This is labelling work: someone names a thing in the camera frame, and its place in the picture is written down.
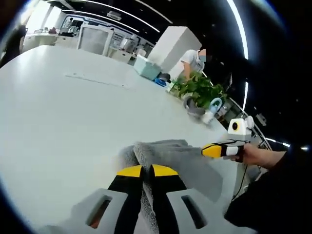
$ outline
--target white table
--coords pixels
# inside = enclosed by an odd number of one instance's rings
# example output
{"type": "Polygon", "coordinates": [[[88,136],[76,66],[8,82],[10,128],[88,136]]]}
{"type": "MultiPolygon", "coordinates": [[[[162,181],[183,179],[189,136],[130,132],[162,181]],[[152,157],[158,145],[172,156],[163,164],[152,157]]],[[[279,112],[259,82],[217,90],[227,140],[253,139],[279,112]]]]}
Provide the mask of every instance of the white table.
{"type": "Polygon", "coordinates": [[[107,188],[114,156],[135,141],[203,146],[226,134],[217,120],[211,128],[192,122],[175,97],[130,65],[56,46],[0,69],[0,109],[2,186],[34,228],[68,218],[74,204],[107,188]]]}

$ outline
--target towel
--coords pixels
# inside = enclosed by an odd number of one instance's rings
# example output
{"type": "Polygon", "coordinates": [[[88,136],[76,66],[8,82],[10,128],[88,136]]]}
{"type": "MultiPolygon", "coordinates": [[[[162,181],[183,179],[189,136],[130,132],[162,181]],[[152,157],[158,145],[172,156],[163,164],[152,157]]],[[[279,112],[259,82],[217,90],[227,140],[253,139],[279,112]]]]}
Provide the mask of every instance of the towel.
{"type": "MultiPolygon", "coordinates": [[[[224,188],[223,176],[216,170],[214,161],[201,154],[201,148],[190,146],[185,140],[164,140],[151,143],[137,142],[126,147],[118,155],[119,170],[125,167],[142,165],[147,172],[152,164],[167,166],[177,171],[187,188],[195,188],[211,201],[217,203],[222,197],[224,188]]],[[[224,205],[222,200],[221,209],[227,209],[232,195],[228,195],[224,205]]],[[[152,209],[153,196],[149,184],[149,178],[144,178],[141,198],[141,215],[146,222],[151,234],[158,233],[156,217],[152,209]]]]}

